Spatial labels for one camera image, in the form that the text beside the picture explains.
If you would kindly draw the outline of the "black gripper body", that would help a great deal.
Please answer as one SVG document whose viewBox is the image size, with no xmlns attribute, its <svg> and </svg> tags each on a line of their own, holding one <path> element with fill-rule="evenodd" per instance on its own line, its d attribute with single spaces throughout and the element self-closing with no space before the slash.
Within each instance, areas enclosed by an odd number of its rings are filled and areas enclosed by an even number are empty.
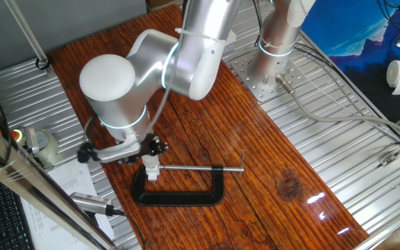
<svg viewBox="0 0 400 250">
<path fill-rule="evenodd" d="M 146 134 L 146 137 L 140 143 L 139 156 L 150 155 L 156 156 L 160 153 L 160 145 L 157 142 L 158 136 L 156 134 Z"/>
</svg>

